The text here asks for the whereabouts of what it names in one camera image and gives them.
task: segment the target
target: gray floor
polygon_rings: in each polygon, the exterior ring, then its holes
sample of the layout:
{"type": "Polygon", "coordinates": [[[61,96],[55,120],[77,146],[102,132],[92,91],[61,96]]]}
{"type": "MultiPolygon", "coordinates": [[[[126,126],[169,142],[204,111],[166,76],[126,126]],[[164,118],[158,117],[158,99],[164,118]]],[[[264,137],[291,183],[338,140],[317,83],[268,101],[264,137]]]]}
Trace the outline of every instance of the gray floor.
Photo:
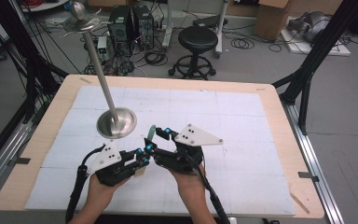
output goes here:
{"type": "MultiPolygon", "coordinates": [[[[184,25],[194,18],[187,16],[184,25]]],[[[230,27],[242,27],[255,23],[254,20],[228,18],[230,27]]],[[[183,19],[176,19],[179,25],[183,19]]],[[[87,52],[80,35],[60,38],[63,31],[52,33],[54,40],[81,71],[87,65],[87,52]]],[[[168,69],[181,55],[187,54],[175,44],[173,34],[167,53],[168,62],[163,66],[144,66],[141,69],[148,77],[180,78],[168,76],[168,69]]],[[[63,55],[45,39],[53,62],[70,73],[78,73],[63,55]]],[[[269,50],[269,44],[255,42],[253,49],[234,49],[224,39],[223,54],[216,59],[211,52],[205,56],[211,59],[217,74],[211,81],[272,83],[295,72],[306,55],[269,50]]],[[[336,199],[345,223],[358,223],[358,45],[350,43],[347,48],[350,57],[328,56],[312,80],[307,128],[310,141],[324,170],[330,189],[336,199]]],[[[135,70],[129,76],[144,77],[135,70]]],[[[0,61],[0,132],[23,101],[24,90],[11,60],[0,61]]],[[[10,173],[7,167],[0,178],[0,188],[10,173]]],[[[328,223],[322,219],[284,219],[281,223],[328,223]]],[[[1,212],[0,223],[60,223],[63,213],[1,212]]],[[[240,218],[239,223],[262,223],[258,218],[240,218]]]]}

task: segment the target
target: round stool seat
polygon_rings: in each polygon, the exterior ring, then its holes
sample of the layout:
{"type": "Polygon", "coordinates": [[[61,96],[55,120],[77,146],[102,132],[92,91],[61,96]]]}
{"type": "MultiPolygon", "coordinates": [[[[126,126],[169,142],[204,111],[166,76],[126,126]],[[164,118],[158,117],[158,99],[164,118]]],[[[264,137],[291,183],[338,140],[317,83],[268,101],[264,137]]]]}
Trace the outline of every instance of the round stool seat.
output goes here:
{"type": "Polygon", "coordinates": [[[193,53],[202,54],[217,45],[217,35],[208,28],[190,26],[178,36],[179,43],[193,53]]]}

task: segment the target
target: black stool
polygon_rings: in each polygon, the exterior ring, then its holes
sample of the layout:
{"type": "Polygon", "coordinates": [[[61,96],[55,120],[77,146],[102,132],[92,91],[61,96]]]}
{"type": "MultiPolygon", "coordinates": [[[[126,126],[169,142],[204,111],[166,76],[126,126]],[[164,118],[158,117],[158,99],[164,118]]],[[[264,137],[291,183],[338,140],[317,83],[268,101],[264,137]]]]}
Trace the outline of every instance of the black stool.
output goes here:
{"type": "Polygon", "coordinates": [[[170,76],[175,74],[176,69],[183,75],[182,78],[202,77],[208,80],[208,75],[214,76],[216,74],[216,70],[212,68],[211,63],[206,58],[200,56],[203,52],[216,47],[218,40],[217,35],[213,31],[205,27],[190,26],[181,31],[178,39],[179,43],[184,48],[190,50],[193,55],[180,58],[173,66],[173,69],[168,71],[170,76]],[[190,63],[181,63],[186,58],[191,58],[190,63]],[[199,59],[202,59],[206,63],[199,65],[199,59]],[[200,71],[201,68],[205,68],[203,70],[207,69],[207,72],[200,71]]]}

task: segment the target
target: metal rod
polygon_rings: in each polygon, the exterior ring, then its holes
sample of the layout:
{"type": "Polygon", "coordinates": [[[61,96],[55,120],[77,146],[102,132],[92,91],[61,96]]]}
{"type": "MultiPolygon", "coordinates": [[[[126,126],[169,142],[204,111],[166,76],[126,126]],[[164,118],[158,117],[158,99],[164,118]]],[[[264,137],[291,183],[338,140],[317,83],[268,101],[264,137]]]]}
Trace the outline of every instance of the metal rod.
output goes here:
{"type": "Polygon", "coordinates": [[[103,88],[103,94],[109,106],[110,113],[112,114],[113,121],[115,123],[118,123],[118,116],[115,104],[113,103],[112,96],[110,95],[109,87],[107,86],[106,79],[103,74],[103,69],[101,68],[100,60],[98,59],[97,50],[94,48],[94,43],[91,39],[91,34],[90,32],[85,32],[82,35],[86,41],[86,46],[89,51],[89,57],[91,58],[92,64],[94,64],[95,72],[97,73],[98,79],[101,83],[101,87],[103,88]]]}

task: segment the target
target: wooden table frame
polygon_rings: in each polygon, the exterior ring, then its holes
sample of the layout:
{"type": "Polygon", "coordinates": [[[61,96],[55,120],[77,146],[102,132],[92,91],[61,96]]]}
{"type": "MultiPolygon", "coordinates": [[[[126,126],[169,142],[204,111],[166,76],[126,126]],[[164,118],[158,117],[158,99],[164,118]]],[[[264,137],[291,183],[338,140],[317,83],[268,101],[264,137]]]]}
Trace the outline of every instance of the wooden table frame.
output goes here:
{"type": "MultiPolygon", "coordinates": [[[[232,91],[258,94],[296,208],[294,217],[322,218],[324,216],[324,209],[312,180],[301,178],[298,175],[298,172],[308,172],[308,168],[282,108],[278,93],[273,86],[143,77],[106,77],[106,81],[110,87],[232,91]]],[[[39,168],[48,154],[77,92],[82,86],[99,85],[98,78],[95,76],[71,75],[65,79],[21,155],[23,158],[30,158],[30,162],[17,164],[0,191],[0,211],[26,211],[24,207],[34,187],[39,168]]]]}

